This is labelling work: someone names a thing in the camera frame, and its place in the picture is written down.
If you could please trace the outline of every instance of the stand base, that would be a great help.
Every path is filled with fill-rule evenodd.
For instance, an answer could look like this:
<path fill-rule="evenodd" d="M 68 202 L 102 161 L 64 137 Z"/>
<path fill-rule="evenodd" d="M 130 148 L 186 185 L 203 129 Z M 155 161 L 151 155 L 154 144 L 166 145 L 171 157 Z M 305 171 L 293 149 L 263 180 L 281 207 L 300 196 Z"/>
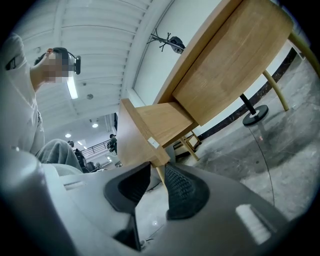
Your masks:
<path fill-rule="evenodd" d="M 267 105 L 261 105 L 255 108 L 255 111 L 258 112 L 258 114 L 254 117 L 252 116 L 251 113 L 247 114 L 246 117 L 243 119 L 242 123 L 244 126 L 252 126 L 255 123 L 259 122 L 262 118 L 266 116 L 268 113 L 268 106 Z"/>

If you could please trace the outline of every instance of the cable on floor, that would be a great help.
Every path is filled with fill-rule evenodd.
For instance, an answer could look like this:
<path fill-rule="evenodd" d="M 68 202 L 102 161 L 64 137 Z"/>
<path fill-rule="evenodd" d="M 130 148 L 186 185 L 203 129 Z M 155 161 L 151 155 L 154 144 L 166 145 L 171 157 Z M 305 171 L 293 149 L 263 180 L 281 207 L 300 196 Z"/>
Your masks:
<path fill-rule="evenodd" d="M 250 128 L 249 128 L 249 131 L 251 132 L 252 136 L 254 137 L 255 142 L 257 143 L 257 145 L 258 145 L 258 147 L 259 147 L 259 149 L 260 149 L 260 151 L 261 151 L 262 157 L 263 157 L 264 162 L 265 162 L 265 165 L 266 165 L 266 169 L 267 169 L 267 171 L 268 171 L 268 173 L 269 173 L 269 179 L 270 179 L 270 183 L 271 183 L 272 197 L 273 197 L 273 206 L 275 206 L 275 193 L 274 193 L 274 186 L 273 186 L 273 184 L 272 184 L 272 179 L 271 179 L 271 175 L 270 175 L 269 167 L 268 167 L 268 164 L 267 164 L 267 160 L 266 160 L 266 158 L 265 158 L 264 153 L 262 152 L 262 149 L 261 149 L 261 147 L 260 147 L 260 145 L 259 145 L 259 143 L 258 143 L 258 141 L 257 141 L 257 139 L 256 139 L 256 137 L 255 137 L 255 135 L 254 135 L 254 133 L 251 131 L 251 129 L 250 129 Z"/>

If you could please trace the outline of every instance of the wooden table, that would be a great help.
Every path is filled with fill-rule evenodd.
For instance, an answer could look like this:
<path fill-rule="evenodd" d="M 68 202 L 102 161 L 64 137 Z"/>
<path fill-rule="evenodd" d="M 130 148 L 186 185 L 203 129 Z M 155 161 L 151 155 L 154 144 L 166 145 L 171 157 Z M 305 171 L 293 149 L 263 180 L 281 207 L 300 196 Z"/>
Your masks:
<path fill-rule="evenodd" d="M 292 29 L 290 17 L 269 0 L 222 0 L 187 45 L 154 105 L 134 108 L 129 99 L 121 100 L 117 151 L 123 165 L 165 165 L 166 146 L 214 118 L 262 73 L 287 110 L 266 68 L 288 38 L 320 74 L 314 55 Z"/>

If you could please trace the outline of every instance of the metal railing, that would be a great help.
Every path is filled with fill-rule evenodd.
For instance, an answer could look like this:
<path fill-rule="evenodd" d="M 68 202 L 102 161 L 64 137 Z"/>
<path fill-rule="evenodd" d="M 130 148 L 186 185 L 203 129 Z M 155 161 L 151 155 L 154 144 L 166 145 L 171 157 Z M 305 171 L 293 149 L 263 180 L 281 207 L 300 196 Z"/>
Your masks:
<path fill-rule="evenodd" d="M 88 159 L 88 158 L 92 157 L 93 155 L 108 151 L 109 149 L 107 147 L 107 144 L 109 141 L 110 141 L 110 139 L 106 140 L 102 143 L 99 143 L 97 145 L 88 147 L 87 149 L 82 150 L 81 153 L 83 154 L 85 159 Z"/>

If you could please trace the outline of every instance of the black baseboard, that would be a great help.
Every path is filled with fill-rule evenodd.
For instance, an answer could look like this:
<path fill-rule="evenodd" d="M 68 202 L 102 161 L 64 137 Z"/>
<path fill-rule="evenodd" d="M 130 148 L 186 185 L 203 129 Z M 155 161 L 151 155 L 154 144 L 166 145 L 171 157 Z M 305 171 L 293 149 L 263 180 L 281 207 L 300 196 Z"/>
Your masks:
<path fill-rule="evenodd" d="M 283 60 L 279 68 L 276 70 L 276 72 L 273 74 L 272 78 L 278 82 L 280 78 L 283 76 L 283 74 L 287 71 L 290 64 L 296 57 L 297 52 L 291 48 L 286 58 Z M 272 89 L 272 86 L 269 84 L 269 82 L 266 82 L 260 90 L 258 90 L 250 99 L 250 103 L 254 106 L 257 102 L 259 102 L 263 96 L 265 96 L 270 90 Z M 205 131 L 201 135 L 199 135 L 199 139 L 202 141 L 211 135 L 219 132 L 221 129 L 225 128 L 226 126 L 230 125 L 232 122 L 237 120 L 239 117 L 241 117 L 243 114 L 245 114 L 248 111 L 248 108 L 246 105 L 242 105 L 239 107 L 235 112 L 233 112 L 231 115 L 226 117 L 224 120 L 222 120 L 220 123 L 216 124 L 214 127 L 210 128 L 209 130 Z"/>

